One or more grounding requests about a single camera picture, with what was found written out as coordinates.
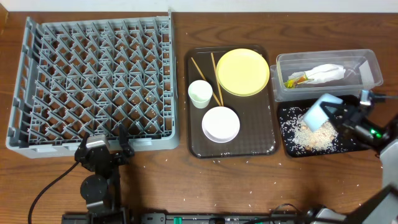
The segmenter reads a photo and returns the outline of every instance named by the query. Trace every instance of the white wall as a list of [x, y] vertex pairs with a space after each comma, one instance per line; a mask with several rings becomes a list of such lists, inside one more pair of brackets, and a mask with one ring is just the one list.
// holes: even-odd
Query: white wall
[[0, 0], [8, 11], [398, 12], [398, 0]]

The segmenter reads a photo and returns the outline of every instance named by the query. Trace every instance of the white paper cup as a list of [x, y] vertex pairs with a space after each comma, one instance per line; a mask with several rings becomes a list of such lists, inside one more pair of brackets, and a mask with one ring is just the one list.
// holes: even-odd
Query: white paper cup
[[204, 80], [197, 80], [188, 87], [188, 95], [196, 108], [203, 109], [209, 105], [213, 89], [211, 85]]
[[201, 121], [201, 128], [205, 136], [217, 143], [225, 143], [234, 139], [238, 135], [240, 127], [236, 113], [225, 106], [210, 109]]

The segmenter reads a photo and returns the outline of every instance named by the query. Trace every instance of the clear plastic container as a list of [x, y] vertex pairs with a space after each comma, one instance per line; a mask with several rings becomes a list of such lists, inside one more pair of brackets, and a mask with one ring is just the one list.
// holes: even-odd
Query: clear plastic container
[[[374, 52], [368, 49], [280, 54], [276, 62], [270, 67], [276, 102], [319, 98], [324, 93], [359, 96], [361, 90], [383, 84], [379, 63]], [[284, 82], [294, 72], [308, 71], [327, 63], [344, 66], [344, 78], [321, 84], [301, 84], [296, 88], [285, 87]]]

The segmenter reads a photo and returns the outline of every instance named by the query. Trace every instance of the white cloth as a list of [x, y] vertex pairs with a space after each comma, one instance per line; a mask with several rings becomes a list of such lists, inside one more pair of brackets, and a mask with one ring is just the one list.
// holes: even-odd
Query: white cloth
[[289, 76], [289, 80], [306, 75], [308, 80], [304, 83], [318, 84], [342, 79], [344, 78], [345, 72], [346, 70], [342, 65], [324, 64], [319, 65], [309, 71], [295, 72], [291, 76]]

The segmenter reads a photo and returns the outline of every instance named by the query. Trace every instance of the yellow plate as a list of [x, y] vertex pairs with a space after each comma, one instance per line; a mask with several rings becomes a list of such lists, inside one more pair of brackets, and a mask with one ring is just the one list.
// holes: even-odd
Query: yellow plate
[[216, 73], [220, 85], [237, 96], [259, 93], [269, 79], [268, 63], [249, 49], [235, 49], [224, 54], [217, 63]]

